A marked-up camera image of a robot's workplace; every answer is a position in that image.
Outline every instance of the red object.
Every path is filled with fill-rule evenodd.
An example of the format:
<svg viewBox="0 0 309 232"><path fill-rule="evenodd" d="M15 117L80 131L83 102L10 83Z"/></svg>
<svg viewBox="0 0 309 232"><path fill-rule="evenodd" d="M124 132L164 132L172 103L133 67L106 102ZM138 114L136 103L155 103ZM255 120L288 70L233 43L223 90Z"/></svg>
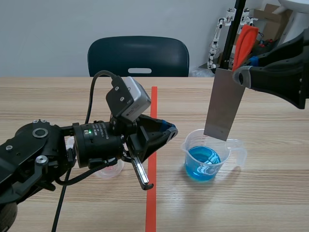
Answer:
<svg viewBox="0 0 309 232"><path fill-rule="evenodd" d="M151 88L150 117L157 118L158 87ZM145 232L156 232L156 152L148 158L148 178L154 187L147 191Z"/></svg>
<svg viewBox="0 0 309 232"><path fill-rule="evenodd" d="M234 57L233 71L238 69L250 54L259 29L256 27L244 25L236 43L236 52Z"/></svg>

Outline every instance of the white wall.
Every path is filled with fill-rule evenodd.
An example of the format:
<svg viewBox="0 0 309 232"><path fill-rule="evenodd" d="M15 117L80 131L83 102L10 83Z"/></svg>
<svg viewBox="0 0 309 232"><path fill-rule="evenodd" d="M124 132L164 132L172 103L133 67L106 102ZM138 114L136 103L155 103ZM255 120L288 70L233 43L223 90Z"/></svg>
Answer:
<svg viewBox="0 0 309 232"><path fill-rule="evenodd" d="M99 38L172 37L190 66L207 61L218 17L235 0L1 0L0 76L89 76L87 51ZM247 0L260 8L262 1ZM223 50L228 28L220 40Z"/></svg>

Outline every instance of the robotic arm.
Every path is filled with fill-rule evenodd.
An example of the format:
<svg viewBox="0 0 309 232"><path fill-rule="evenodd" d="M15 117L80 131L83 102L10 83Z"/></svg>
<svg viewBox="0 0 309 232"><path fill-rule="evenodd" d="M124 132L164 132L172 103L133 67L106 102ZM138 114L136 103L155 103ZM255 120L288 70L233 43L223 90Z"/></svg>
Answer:
<svg viewBox="0 0 309 232"><path fill-rule="evenodd" d="M54 181L63 186L75 184L98 170L115 165L119 159L132 163L143 190L153 187L142 163L178 131L164 120L141 115L149 107L150 98L132 77L123 80L101 71L94 81L103 74L112 77L113 89L106 96L112 113L109 122L59 127L45 120L34 120L0 145L1 232L13 224L19 203L42 189L54 191ZM73 149L68 151L65 136L74 136L75 140ZM71 180L61 180L76 159L80 168L89 170Z"/></svg>
<svg viewBox="0 0 309 232"><path fill-rule="evenodd" d="M233 73L239 85L305 108L309 98L309 29L272 51L251 58Z"/></svg>
<svg viewBox="0 0 309 232"><path fill-rule="evenodd" d="M240 25L243 26L247 24L249 26L252 26L253 21L257 20L257 18L250 17L249 12L250 12L249 8L245 8L243 10L242 15L241 15ZM215 69L217 67L216 64L214 63L214 56L219 52L217 51L217 49L218 49L218 42L219 42L222 27L231 25L232 21L234 21L235 13L236 13L235 8L234 9L229 8L226 11L226 17L218 19L218 24L217 24L216 31L214 34L214 38L209 45L211 49L209 51L208 62L207 62L207 68L211 69L213 73L215 72Z"/></svg>

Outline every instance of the measuring cup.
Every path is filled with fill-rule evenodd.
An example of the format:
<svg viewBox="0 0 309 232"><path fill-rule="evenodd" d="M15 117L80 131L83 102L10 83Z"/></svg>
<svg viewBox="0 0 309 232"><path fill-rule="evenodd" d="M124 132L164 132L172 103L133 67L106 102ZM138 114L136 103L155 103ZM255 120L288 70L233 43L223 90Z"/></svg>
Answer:
<svg viewBox="0 0 309 232"><path fill-rule="evenodd" d="M203 134L204 129L191 132L186 137L181 149L185 152L185 169L196 180L213 179L231 154L237 154L237 165L243 166L247 150L237 139L226 142Z"/></svg>

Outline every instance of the red tape line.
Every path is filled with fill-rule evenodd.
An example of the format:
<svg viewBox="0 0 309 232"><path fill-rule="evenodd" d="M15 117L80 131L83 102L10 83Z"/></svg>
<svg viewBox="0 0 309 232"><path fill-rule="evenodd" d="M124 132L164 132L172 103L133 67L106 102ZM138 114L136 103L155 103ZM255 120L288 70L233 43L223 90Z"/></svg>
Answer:
<svg viewBox="0 0 309 232"><path fill-rule="evenodd" d="M151 88L150 117L157 118L158 87ZM148 158L148 178L154 187L147 191L145 232L156 232L156 152Z"/></svg>

